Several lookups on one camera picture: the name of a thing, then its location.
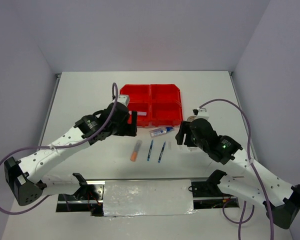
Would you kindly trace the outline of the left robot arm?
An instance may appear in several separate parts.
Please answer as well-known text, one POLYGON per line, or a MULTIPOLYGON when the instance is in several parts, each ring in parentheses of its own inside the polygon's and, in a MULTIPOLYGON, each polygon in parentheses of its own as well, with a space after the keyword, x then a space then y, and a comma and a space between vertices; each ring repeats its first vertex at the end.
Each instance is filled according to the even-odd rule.
POLYGON ((85 115, 47 148, 16 160, 4 161, 5 179, 20 206, 35 202, 42 195, 67 194, 81 200, 95 190, 80 173, 52 176, 48 172, 98 141, 110 136, 137 135, 137 112, 124 103, 85 115))

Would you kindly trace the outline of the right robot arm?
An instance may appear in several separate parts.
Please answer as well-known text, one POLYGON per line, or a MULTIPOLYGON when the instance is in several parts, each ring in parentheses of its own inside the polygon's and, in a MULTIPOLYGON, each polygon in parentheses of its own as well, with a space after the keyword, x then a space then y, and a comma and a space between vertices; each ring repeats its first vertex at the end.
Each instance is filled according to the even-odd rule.
POLYGON ((253 159, 233 138, 219 135, 204 118, 182 121, 175 137, 178 145, 198 147, 212 162, 206 182, 192 183, 194 197, 233 195, 265 209, 273 223, 289 229, 300 211, 300 184, 292 185, 253 159))

